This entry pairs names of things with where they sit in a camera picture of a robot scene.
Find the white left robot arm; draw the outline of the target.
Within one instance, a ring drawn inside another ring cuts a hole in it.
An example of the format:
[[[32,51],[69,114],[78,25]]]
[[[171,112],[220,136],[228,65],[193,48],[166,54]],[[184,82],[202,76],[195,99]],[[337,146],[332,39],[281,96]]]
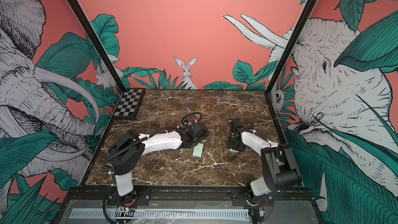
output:
[[[108,149],[109,158],[101,167],[104,168],[109,162],[112,164],[108,171],[113,177],[113,185],[117,195],[125,197],[134,190],[132,170],[142,156],[162,150],[191,148],[208,136],[209,130],[201,122],[181,128],[161,128],[151,134],[139,134],[132,130]]]

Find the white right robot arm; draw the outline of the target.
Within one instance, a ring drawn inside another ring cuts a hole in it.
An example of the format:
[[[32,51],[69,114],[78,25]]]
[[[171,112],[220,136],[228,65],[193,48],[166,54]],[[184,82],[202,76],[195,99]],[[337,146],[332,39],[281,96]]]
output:
[[[227,147],[244,152],[248,147],[261,157],[262,176],[250,183],[254,196],[262,196],[298,186],[302,175],[292,148],[288,144],[272,142],[256,130],[245,127],[239,119],[229,120]]]

